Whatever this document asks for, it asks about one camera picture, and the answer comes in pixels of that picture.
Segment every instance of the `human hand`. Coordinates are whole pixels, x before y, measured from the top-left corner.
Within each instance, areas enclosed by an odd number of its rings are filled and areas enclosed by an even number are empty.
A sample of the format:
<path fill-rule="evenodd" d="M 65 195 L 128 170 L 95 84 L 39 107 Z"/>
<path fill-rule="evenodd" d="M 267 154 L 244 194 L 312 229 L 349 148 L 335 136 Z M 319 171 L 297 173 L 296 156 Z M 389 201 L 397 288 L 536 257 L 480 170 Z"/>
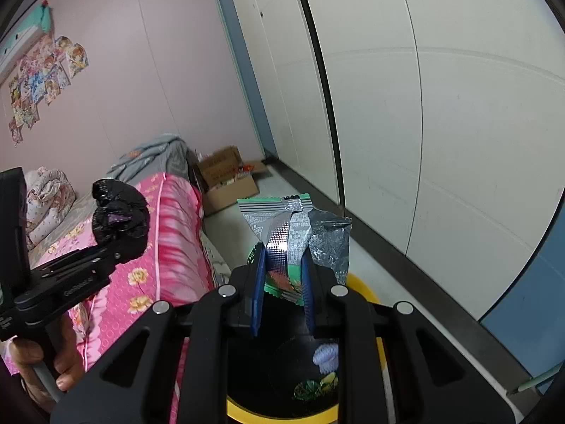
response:
<path fill-rule="evenodd" d="M 61 317 L 61 334 L 63 348 L 57 353 L 53 364 L 55 370 L 60 373 L 56 379 L 57 386 L 62 391 L 68 391 L 83 377 L 84 367 L 83 358 L 76 350 L 76 334 L 67 313 Z M 20 370 L 31 399 L 43 410 L 51 413 L 55 401 L 33 371 L 33 365 L 43 360 L 43 350 L 39 344 L 24 338 L 14 338 L 10 343 L 10 355 L 13 363 Z"/>

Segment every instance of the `rolled white quilt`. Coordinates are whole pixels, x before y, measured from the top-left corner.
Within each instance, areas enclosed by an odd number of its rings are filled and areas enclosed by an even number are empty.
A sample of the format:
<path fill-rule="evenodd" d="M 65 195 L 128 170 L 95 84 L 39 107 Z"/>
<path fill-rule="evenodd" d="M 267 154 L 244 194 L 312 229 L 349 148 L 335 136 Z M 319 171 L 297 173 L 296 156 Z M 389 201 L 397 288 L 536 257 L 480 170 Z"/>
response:
<path fill-rule="evenodd" d="M 53 231 L 67 216 L 75 191 L 64 172 L 40 167 L 25 174 L 27 184 L 27 233 L 28 250 L 33 249 Z"/>

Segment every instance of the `triangular cutout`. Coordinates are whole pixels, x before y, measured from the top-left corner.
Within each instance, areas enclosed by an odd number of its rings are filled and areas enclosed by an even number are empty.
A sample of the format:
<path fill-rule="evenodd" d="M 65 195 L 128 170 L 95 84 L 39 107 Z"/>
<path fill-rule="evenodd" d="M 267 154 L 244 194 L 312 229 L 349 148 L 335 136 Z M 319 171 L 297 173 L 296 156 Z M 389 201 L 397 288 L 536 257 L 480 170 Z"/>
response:
<path fill-rule="evenodd" d="M 418 330 L 416 335 L 435 386 L 441 387 L 463 378 L 463 368 L 427 331 Z"/>
<path fill-rule="evenodd" d="M 102 373 L 102 379 L 122 387 L 131 387 L 148 338 L 149 331 L 141 331 L 132 342 L 118 354 L 112 365 L 106 368 L 104 373 Z"/>

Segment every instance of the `black plastic bag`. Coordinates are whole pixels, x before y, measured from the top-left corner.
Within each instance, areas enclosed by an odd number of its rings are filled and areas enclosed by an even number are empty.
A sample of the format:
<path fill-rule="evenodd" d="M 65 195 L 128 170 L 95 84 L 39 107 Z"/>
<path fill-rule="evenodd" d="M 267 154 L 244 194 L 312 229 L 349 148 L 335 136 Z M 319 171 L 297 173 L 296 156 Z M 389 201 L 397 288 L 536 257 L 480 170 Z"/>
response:
<path fill-rule="evenodd" d="M 97 208 L 92 216 L 96 242 L 108 245 L 119 241 L 118 259 L 126 263 L 143 255 L 149 233 L 149 210 L 145 197 L 131 185 L 113 178 L 92 185 Z"/>

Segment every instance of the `pink bedspread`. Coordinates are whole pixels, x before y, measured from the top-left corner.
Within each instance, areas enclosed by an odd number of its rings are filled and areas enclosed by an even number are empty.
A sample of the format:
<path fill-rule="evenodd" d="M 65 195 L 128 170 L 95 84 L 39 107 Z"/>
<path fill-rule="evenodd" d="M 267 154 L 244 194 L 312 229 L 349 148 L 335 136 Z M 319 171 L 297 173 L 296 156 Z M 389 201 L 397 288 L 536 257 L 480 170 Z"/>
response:
<path fill-rule="evenodd" d="M 210 263 L 200 242 L 202 202 L 188 181 L 164 173 L 146 178 L 136 188 L 148 202 L 148 247 L 138 259 L 118 265 L 111 284 L 70 311 L 79 339 L 77 347 L 90 368 L 104 351 L 157 300 L 175 306 L 199 300 L 213 289 Z M 95 244 L 92 218 L 54 243 L 39 264 Z M 184 364 L 184 353 L 181 365 Z M 177 385 L 180 385 L 179 371 Z M 176 387 L 171 422 L 176 419 Z"/>

